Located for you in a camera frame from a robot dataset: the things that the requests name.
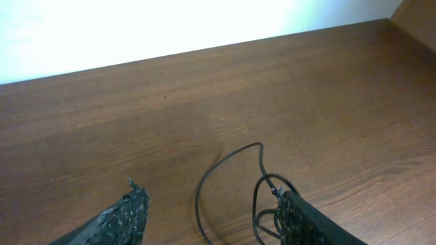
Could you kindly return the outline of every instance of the black cord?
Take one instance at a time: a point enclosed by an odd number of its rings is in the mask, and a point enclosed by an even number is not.
[[[203,238],[206,240],[206,242],[210,245],[212,245],[211,240],[207,237],[206,232],[204,232],[203,226],[202,226],[202,222],[200,220],[200,209],[199,209],[199,205],[198,205],[198,201],[200,200],[200,191],[203,187],[204,181],[209,177],[209,175],[218,167],[220,166],[222,163],[224,163],[225,161],[227,161],[230,157],[233,157],[234,155],[240,153],[241,151],[248,149],[252,146],[259,146],[259,166],[260,166],[260,171],[262,172],[262,178],[260,178],[260,180],[258,181],[258,183],[256,184],[256,187],[254,189],[254,198],[253,198],[253,230],[254,230],[254,235],[256,237],[256,239],[258,240],[258,242],[260,244],[263,244],[263,241],[260,239],[259,237],[259,233],[257,230],[257,227],[259,227],[262,231],[267,232],[269,235],[274,236],[277,239],[280,239],[283,243],[283,239],[281,238],[280,235],[274,233],[273,231],[270,231],[269,229],[265,228],[263,225],[259,224],[260,219],[263,215],[265,214],[274,214],[274,224],[276,226],[277,231],[279,231],[280,233],[280,227],[278,225],[277,222],[277,211],[276,210],[264,210],[261,211],[257,216],[255,214],[256,210],[256,201],[258,198],[258,189],[259,189],[259,185],[263,182],[266,181],[269,185],[269,187],[271,188],[271,191],[273,193],[273,195],[275,195],[276,197],[279,197],[279,193],[277,191],[277,189],[275,188],[274,184],[271,182],[270,177],[273,178],[278,178],[279,180],[283,181],[284,183],[286,183],[292,191],[294,191],[297,195],[298,191],[295,189],[295,187],[285,178],[278,176],[276,174],[267,174],[265,167],[264,167],[264,162],[263,162],[263,158],[264,158],[264,145],[260,142],[256,142],[256,143],[252,143],[250,145],[244,146],[238,150],[235,150],[234,152],[230,153],[229,155],[227,155],[226,157],[224,157],[223,159],[221,159],[217,164],[213,165],[202,177],[200,183],[198,184],[197,187],[197,191],[196,191],[196,218],[197,218],[197,225],[198,225],[198,229],[200,230],[201,234],[203,235]]]

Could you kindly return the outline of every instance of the white surface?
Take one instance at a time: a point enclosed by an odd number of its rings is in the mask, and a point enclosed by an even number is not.
[[[0,84],[390,17],[402,0],[0,0]]]

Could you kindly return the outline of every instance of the white background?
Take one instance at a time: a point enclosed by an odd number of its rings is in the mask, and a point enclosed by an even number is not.
[[[388,18],[402,0],[0,0],[0,84]]]

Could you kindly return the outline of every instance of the black cable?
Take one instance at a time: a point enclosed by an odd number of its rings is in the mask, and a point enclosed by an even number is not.
[[[276,197],[279,197],[278,191],[275,188],[274,184],[271,182],[270,177],[273,178],[278,178],[281,181],[283,181],[284,183],[286,183],[292,191],[294,191],[297,195],[298,191],[295,189],[295,187],[289,182],[287,181],[285,178],[278,176],[276,174],[267,174],[265,167],[264,167],[264,162],[263,162],[263,158],[264,158],[264,145],[260,142],[256,142],[256,143],[252,143],[250,145],[244,146],[238,150],[235,150],[234,152],[228,154],[226,157],[224,157],[222,160],[220,160],[217,164],[213,165],[202,177],[200,183],[198,184],[197,187],[197,191],[196,191],[196,218],[197,218],[197,225],[198,225],[198,229],[200,230],[201,234],[203,235],[203,238],[206,240],[206,242],[210,245],[212,245],[211,240],[207,237],[206,232],[204,232],[203,226],[202,226],[202,222],[200,220],[200,209],[199,209],[199,205],[198,205],[198,201],[200,200],[200,191],[201,188],[203,187],[204,181],[209,177],[209,175],[218,167],[220,166],[222,163],[224,163],[225,161],[227,161],[230,157],[233,157],[234,155],[240,153],[241,151],[248,149],[252,146],[259,146],[259,166],[260,166],[260,171],[262,172],[263,177],[258,181],[258,183],[256,184],[255,190],[254,190],[254,199],[253,199],[253,230],[254,230],[254,235],[256,237],[256,239],[258,240],[258,242],[260,244],[264,244],[263,241],[260,239],[259,237],[259,233],[257,230],[257,227],[259,227],[262,231],[267,232],[268,234],[274,236],[277,239],[280,239],[283,243],[283,239],[281,239],[280,235],[270,231],[269,229],[265,228],[263,225],[259,224],[260,219],[263,215],[265,214],[274,214],[274,224],[276,226],[277,231],[280,231],[279,227],[278,227],[278,222],[277,222],[277,211],[276,210],[264,210],[261,211],[257,216],[255,215],[255,207],[256,207],[256,201],[258,198],[258,189],[259,189],[259,185],[263,182],[266,181],[269,185],[269,187],[271,188],[271,191],[273,193],[273,195],[275,195]]]

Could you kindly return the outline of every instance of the wooden table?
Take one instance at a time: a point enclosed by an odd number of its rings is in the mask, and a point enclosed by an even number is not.
[[[151,196],[145,244],[204,244],[197,183],[256,141],[268,172],[365,242],[436,243],[436,55],[389,20],[2,85],[0,112],[2,244],[58,238],[128,176]],[[257,157],[202,191],[217,243],[255,242]]]

